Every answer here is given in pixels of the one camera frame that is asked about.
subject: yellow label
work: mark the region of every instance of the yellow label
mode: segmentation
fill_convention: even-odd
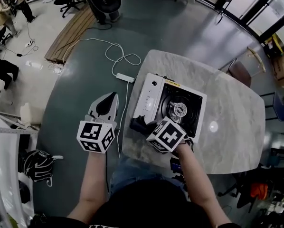
[[[176,87],[180,87],[179,84],[175,83],[175,82],[172,82],[170,80],[165,80],[166,83],[168,83],[169,85],[172,85],[172,86],[176,86]]]

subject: brown chair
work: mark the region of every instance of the brown chair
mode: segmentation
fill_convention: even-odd
[[[240,61],[231,63],[231,65],[228,67],[227,73],[241,83],[245,84],[247,87],[251,87],[252,77]]]

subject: marble table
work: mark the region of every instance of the marble table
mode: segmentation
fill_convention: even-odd
[[[235,173],[258,166],[265,135],[263,99],[221,71],[157,50],[147,54],[133,87],[123,132],[125,155],[170,168],[171,153],[156,152],[143,135],[129,128],[147,73],[167,76],[208,96],[200,138],[194,144],[194,153],[206,173]],[[213,131],[214,122],[218,128]]]

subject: orange object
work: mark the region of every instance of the orange object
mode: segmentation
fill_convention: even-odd
[[[251,186],[251,197],[255,198],[257,196],[259,200],[265,200],[267,196],[267,190],[267,184],[253,183]]]

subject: black shirt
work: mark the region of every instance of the black shirt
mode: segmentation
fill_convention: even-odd
[[[48,218],[42,227],[87,225],[69,218]],[[212,228],[202,207],[186,201],[182,190],[166,180],[141,180],[117,191],[99,208],[91,228],[194,227]],[[225,224],[219,228],[239,228]]]

